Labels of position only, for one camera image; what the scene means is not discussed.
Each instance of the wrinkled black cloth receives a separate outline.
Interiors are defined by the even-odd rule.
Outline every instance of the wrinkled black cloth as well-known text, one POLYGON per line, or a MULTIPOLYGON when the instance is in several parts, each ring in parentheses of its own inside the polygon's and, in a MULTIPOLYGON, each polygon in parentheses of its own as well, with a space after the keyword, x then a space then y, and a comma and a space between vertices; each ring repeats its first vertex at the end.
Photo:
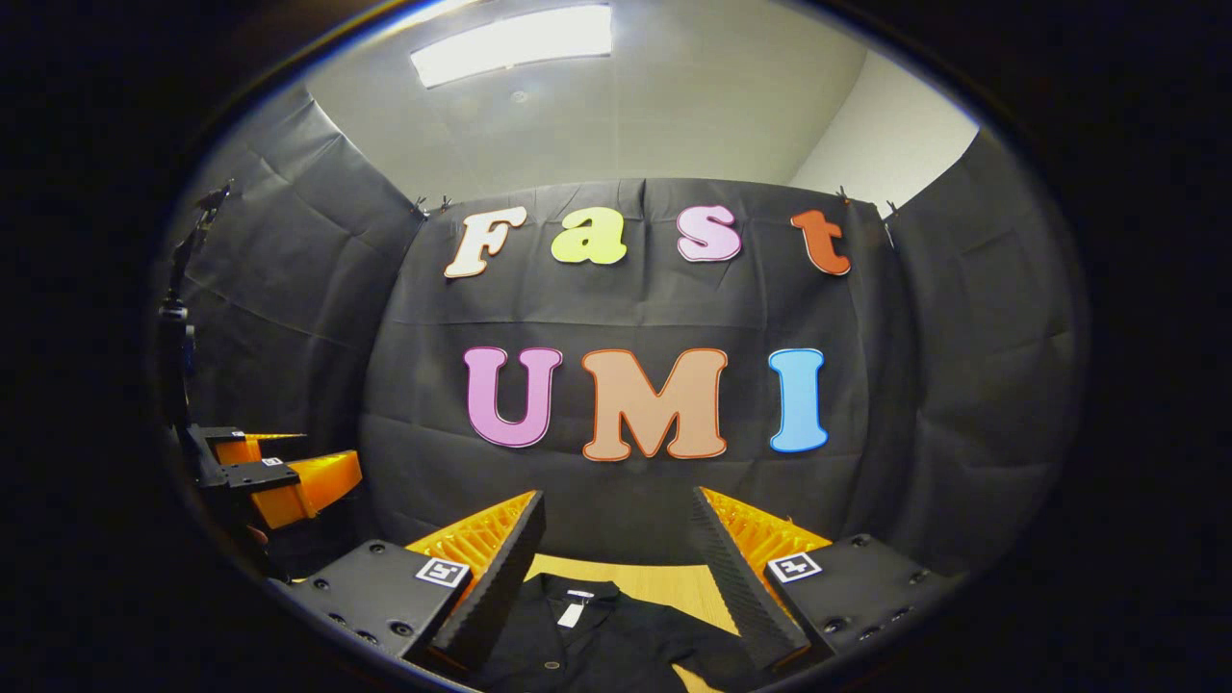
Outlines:
POLYGON ((685 692, 673 663, 721 691, 759 679, 740 639, 612 582, 541 573, 522 583, 487 663, 467 684, 492 693, 685 692), (594 594, 577 625, 557 625, 569 589, 594 594))

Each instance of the pink letter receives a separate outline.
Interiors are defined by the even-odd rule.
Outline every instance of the pink letter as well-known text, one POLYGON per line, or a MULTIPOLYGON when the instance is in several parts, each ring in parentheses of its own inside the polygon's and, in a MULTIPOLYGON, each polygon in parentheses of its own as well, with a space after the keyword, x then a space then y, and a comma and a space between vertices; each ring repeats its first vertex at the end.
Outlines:
POLYGON ((467 385, 467 413, 476 433, 506 448, 533 445, 547 434, 552 414, 552 371, 564 358, 556 349, 524 349, 519 361, 526 366, 526 418, 506 422, 496 412, 496 374, 509 360, 504 349, 476 346, 462 356, 471 371, 467 385))
POLYGON ((722 205, 689 207, 676 217, 676 228, 684 236, 676 249, 690 263, 731 260, 740 252, 740 237, 728 228, 736 222, 732 211, 722 205))

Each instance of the orange letter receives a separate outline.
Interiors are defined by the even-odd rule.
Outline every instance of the orange letter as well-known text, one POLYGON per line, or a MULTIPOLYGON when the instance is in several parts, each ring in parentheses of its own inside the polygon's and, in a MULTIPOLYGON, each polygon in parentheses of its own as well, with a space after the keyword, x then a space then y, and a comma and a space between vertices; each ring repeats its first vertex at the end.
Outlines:
POLYGON ((834 253, 832 238, 843 238, 843 229, 825 221, 825 215, 809 210, 791 217, 791 226, 803 229, 804 249, 813 266, 825 274, 843 275, 851 270, 851 260, 834 253))
POLYGON ((727 450, 718 435, 718 376, 727 366, 727 354, 718 349, 689 349, 676 359, 663 390, 646 377, 642 364, 623 349, 591 351, 582 367, 595 377, 595 439, 582 454, 596 462, 628 457, 631 448, 621 440, 623 418, 647 457, 654 456, 676 420, 676 437, 668 444, 673 457, 713 457, 727 450), (646 443, 653 440, 654 445, 646 443))

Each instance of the ceiling light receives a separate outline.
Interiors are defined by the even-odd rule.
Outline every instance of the ceiling light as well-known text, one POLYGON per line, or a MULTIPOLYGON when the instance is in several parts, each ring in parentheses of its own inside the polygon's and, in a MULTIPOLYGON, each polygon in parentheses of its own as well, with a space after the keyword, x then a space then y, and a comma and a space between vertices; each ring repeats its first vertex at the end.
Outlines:
POLYGON ((410 54, 424 86, 538 60, 607 55, 611 7, 582 5, 521 15, 439 41, 410 54))

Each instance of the peach letter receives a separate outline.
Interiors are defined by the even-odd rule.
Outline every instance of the peach letter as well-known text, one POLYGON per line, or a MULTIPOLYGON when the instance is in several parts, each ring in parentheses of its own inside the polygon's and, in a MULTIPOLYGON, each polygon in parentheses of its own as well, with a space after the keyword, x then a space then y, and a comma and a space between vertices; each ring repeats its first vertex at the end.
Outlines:
POLYGON ((595 439, 582 454, 598 462, 628 457, 621 440, 621 419, 647 457, 654 456, 676 422, 668 454, 684 460, 713 457, 727 450, 718 435, 718 376, 727 354, 718 349, 689 349, 680 354, 668 381, 655 392, 637 358, 623 349, 604 349, 583 356, 582 367, 595 379, 595 439))

